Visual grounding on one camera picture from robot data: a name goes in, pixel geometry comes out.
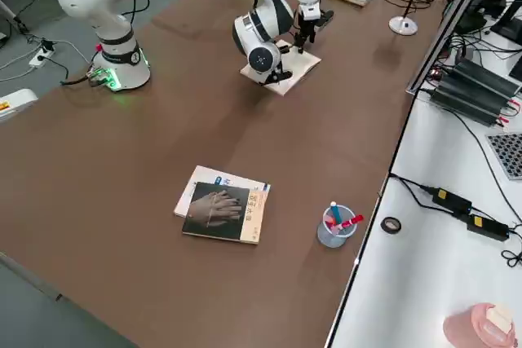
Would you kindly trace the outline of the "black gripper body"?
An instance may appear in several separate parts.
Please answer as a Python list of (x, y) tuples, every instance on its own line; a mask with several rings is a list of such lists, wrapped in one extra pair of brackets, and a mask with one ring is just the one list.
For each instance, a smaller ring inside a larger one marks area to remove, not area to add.
[(320, 10), (320, 18), (315, 20), (305, 20), (304, 13), (299, 11), (298, 13), (298, 25), (297, 32), (294, 36), (302, 36), (308, 38), (310, 33), (318, 33), (325, 28), (331, 20), (334, 18), (333, 10)]
[(274, 83), (279, 83), (281, 81), (290, 79), (293, 76), (293, 73), (290, 70), (286, 71), (278, 71), (277, 69), (272, 70), (266, 77), (263, 82), (264, 86), (271, 85)]

